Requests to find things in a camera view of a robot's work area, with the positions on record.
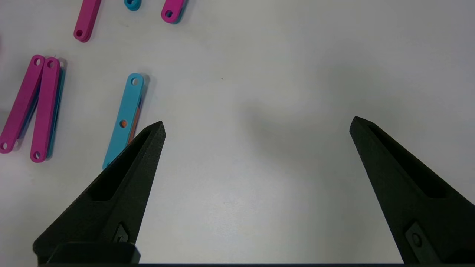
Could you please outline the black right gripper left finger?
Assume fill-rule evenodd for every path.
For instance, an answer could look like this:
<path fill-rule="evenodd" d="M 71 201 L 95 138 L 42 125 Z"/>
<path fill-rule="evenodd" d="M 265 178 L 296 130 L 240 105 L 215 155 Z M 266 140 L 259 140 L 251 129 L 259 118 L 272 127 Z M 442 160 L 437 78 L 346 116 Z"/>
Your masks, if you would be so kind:
<path fill-rule="evenodd" d="M 34 241 L 39 265 L 137 265 L 135 246 L 165 128 L 142 130 Z"/>

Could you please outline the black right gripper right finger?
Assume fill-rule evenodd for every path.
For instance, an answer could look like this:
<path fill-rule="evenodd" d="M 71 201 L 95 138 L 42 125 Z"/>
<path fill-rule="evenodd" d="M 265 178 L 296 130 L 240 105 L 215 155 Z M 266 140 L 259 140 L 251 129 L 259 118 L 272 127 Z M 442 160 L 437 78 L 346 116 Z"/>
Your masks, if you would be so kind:
<path fill-rule="evenodd" d="M 373 122 L 350 135 L 403 262 L 473 265 L 474 204 Z"/>

